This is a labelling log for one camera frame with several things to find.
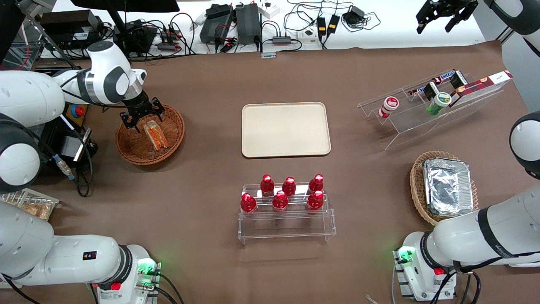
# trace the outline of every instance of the acrylic display rack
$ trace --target acrylic display rack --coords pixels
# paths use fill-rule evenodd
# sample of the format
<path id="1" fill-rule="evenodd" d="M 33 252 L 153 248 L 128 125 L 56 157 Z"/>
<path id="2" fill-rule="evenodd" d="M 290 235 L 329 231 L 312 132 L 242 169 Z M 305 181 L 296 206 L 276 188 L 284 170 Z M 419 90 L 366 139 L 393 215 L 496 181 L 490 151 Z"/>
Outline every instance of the acrylic display rack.
<path id="1" fill-rule="evenodd" d="M 444 75 L 450 71 L 451 70 L 441 72 L 432 77 L 425 78 L 406 87 L 399 88 L 358 104 L 357 108 L 361 108 L 366 116 L 370 117 L 374 115 L 382 125 L 388 126 L 388 128 L 393 128 L 397 132 L 397 135 L 393 137 L 390 143 L 386 146 L 385 150 L 425 135 L 430 131 L 450 122 L 464 118 L 480 110 L 484 105 L 492 100 L 491 97 L 503 91 L 503 89 L 500 89 L 487 95 L 472 99 L 463 104 L 455 105 L 451 108 L 446 107 L 442 109 L 438 115 L 431 115 L 426 111 L 426 107 L 430 104 L 430 102 L 427 100 L 424 94 L 420 93 L 411 95 L 409 92 L 425 87 L 429 82 L 432 81 L 433 78 Z M 475 81 L 475 78 L 471 74 L 467 73 L 463 75 L 469 83 Z M 438 85 L 437 88 L 440 92 L 451 93 L 454 91 L 454 88 L 449 81 Z M 388 96 L 396 97 L 400 101 L 400 105 L 395 111 L 392 112 L 389 118 L 382 118 L 379 116 L 379 109 L 381 108 L 384 99 Z"/>
<path id="2" fill-rule="evenodd" d="M 287 211 L 272 210 L 273 197 L 263 197 L 260 185 L 244 185 L 243 193 L 251 194 L 257 201 L 255 213 L 238 209 L 238 239 L 246 244 L 248 239 L 272 237 L 324 236 L 328 241 L 336 235 L 334 209 L 325 192 L 325 203 L 319 210 L 306 210 L 308 183 L 296 183 L 295 195 L 289 196 Z M 281 190 L 275 187 L 274 193 Z"/>

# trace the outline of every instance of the label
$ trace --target label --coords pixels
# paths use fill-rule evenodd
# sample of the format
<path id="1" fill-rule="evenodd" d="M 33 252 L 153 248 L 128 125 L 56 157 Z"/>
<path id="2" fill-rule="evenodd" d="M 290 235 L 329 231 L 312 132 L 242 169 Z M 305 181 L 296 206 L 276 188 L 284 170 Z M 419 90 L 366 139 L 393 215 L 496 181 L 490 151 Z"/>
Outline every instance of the label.
<path id="1" fill-rule="evenodd" d="M 80 29 L 82 29 L 85 32 L 93 32 L 94 31 L 93 27 L 80 27 Z"/>
<path id="2" fill-rule="evenodd" d="M 73 35 L 73 40 L 86 40 L 88 39 L 87 32 L 78 32 Z"/>
<path id="3" fill-rule="evenodd" d="M 102 300 L 118 300 L 122 298 L 122 294 L 115 290 L 101 291 L 99 298 Z"/>
<path id="4" fill-rule="evenodd" d="M 97 257 L 97 251 L 88 251 L 83 253 L 83 261 L 95 260 Z"/>

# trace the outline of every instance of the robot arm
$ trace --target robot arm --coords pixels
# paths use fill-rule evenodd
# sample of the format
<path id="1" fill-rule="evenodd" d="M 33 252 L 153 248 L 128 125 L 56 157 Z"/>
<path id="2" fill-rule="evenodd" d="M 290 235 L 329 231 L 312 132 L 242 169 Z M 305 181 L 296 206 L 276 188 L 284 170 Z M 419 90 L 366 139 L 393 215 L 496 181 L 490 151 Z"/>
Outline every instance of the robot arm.
<path id="1" fill-rule="evenodd" d="M 484 0 L 488 7 L 510 28 L 523 36 L 527 45 L 540 56 L 540 0 Z M 416 15 L 421 34 L 429 22 L 439 17 L 452 17 L 445 27 L 449 32 L 454 25 L 465 21 L 478 6 L 477 0 L 426 0 Z"/>

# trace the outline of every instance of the green indicator light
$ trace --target green indicator light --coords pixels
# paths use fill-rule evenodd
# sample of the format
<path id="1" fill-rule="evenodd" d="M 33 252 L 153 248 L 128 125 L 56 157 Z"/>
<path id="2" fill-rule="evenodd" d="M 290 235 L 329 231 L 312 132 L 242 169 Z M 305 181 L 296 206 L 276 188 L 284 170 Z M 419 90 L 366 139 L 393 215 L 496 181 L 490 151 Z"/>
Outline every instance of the green indicator light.
<path id="1" fill-rule="evenodd" d="M 149 257 L 145 259 L 140 259 L 139 262 L 137 263 L 137 269 L 139 270 L 139 272 L 144 273 L 144 274 L 150 271 L 153 271 L 155 266 L 156 266 L 156 262 L 154 262 L 154 260 Z"/>

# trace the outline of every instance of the power adapter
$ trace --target power adapter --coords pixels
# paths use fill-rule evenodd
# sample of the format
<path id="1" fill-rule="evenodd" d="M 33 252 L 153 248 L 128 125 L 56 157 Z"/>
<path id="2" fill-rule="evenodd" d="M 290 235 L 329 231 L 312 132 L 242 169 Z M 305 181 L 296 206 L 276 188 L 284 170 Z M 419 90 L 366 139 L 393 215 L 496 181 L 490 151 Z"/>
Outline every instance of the power adapter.
<path id="1" fill-rule="evenodd" d="M 330 18 L 330 23 L 328 23 L 328 31 L 327 34 L 334 34 L 336 33 L 336 28 L 338 27 L 339 23 L 339 16 L 338 15 L 332 15 Z"/>
<path id="2" fill-rule="evenodd" d="M 319 40 L 326 36 L 326 19 L 324 17 L 317 18 L 317 33 L 319 34 Z"/>

